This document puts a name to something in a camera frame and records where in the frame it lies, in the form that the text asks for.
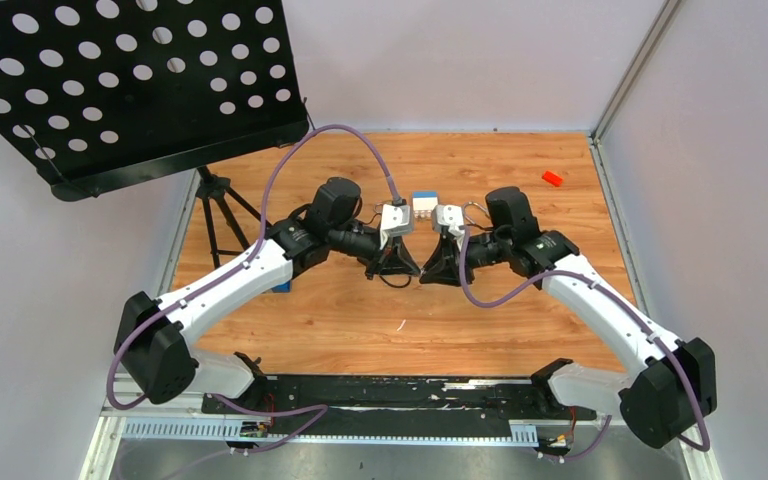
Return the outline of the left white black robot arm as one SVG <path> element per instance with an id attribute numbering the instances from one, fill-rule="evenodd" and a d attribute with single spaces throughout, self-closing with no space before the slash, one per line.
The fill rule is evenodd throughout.
<path id="1" fill-rule="evenodd" d="M 360 187 L 332 177 L 313 200 L 274 222 L 241 255 L 198 281 L 157 299 L 140 291 L 123 307 L 114 342 L 114 369 L 139 387 L 139 402 L 166 403 L 186 391 L 219 394 L 243 413 L 258 411 L 266 386 L 251 361 L 196 348 L 221 319 L 254 297 L 325 262 L 333 251 L 356 258 L 367 278 L 419 273 L 402 238 L 414 215 L 404 199 L 381 208 L 379 224 L 358 220 Z"/>

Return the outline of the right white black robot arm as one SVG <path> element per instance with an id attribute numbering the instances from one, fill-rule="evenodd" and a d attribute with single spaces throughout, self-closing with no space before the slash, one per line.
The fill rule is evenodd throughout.
<path id="1" fill-rule="evenodd" d="M 485 203 L 491 226 L 480 234 L 463 206 L 434 206 L 430 219 L 439 242 L 421 282 L 456 286 L 484 309 L 534 287 L 574 313 L 624 368 L 618 373 L 558 359 L 532 376 L 535 411 L 552 418 L 583 407 L 620 417 L 649 447 L 679 440 L 709 451 L 705 418 L 717 408 L 711 346 L 700 338 L 681 339 L 627 300 L 568 237 L 540 228 L 519 188 L 496 189 Z"/>

